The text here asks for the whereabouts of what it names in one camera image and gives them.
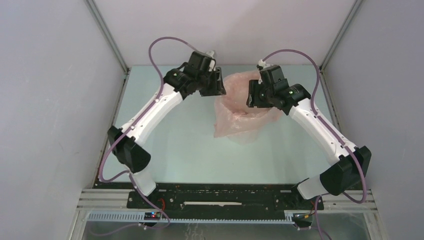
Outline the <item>pink plastic trash bag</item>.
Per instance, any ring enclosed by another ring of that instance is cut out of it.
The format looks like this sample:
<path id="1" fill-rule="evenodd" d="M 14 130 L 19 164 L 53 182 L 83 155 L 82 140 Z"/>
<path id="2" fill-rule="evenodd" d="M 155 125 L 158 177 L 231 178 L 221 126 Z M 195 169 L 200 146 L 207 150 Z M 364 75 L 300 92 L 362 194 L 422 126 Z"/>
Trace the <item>pink plastic trash bag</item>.
<path id="1" fill-rule="evenodd" d="M 265 125 L 281 118 L 283 112 L 275 107 L 247 107 L 249 81 L 259 76 L 259 71 L 253 70 L 233 73 L 223 79 L 226 95 L 216 97 L 214 102 L 215 138 L 255 130 L 260 133 Z"/>

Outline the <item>white plastic trash bin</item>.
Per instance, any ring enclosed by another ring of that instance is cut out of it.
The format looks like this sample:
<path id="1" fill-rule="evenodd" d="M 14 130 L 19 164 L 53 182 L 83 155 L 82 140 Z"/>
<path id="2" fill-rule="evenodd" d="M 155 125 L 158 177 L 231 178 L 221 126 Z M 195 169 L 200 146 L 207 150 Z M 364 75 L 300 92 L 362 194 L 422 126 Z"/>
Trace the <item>white plastic trash bin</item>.
<path id="1" fill-rule="evenodd" d="M 244 132 L 238 132 L 235 134 L 229 135 L 227 138 L 239 145 L 247 145 L 253 143 L 259 136 L 258 130 L 252 130 L 252 131 L 244 131 Z"/>

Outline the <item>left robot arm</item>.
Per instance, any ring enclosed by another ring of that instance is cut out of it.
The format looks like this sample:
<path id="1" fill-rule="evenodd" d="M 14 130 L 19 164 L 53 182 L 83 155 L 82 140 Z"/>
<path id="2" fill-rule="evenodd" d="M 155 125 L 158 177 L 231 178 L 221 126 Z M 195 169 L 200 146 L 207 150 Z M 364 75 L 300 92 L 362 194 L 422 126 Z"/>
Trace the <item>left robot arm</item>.
<path id="1" fill-rule="evenodd" d="M 193 51 L 189 60 L 169 70 L 149 103 L 120 128 L 107 132 L 111 152 L 124 165 L 130 180 L 141 192 L 138 201 L 145 208 L 158 202 L 156 183 L 148 169 L 151 155 L 143 148 L 147 138 L 161 120 L 188 96 L 199 92 L 202 97 L 223 96 L 222 70 L 217 67 L 215 51 Z"/>

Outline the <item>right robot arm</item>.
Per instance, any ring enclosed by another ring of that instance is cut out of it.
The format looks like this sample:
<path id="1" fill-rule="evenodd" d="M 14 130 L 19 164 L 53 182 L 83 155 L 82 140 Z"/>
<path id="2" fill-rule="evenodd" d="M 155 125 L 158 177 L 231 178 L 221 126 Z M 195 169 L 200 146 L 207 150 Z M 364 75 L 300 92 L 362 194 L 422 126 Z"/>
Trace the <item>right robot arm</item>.
<path id="1" fill-rule="evenodd" d="M 277 108 L 296 121 L 326 155 L 329 168 L 295 185 L 291 204 L 304 209 L 311 199 L 324 194 L 338 196 L 365 178 L 372 153 L 346 139 L 312 106 L 311 94 L 301 85 L 289 85 L 278 65 L 256 66 L 260 77 L 248 84 L 246 105 L 249 108 Z"/>

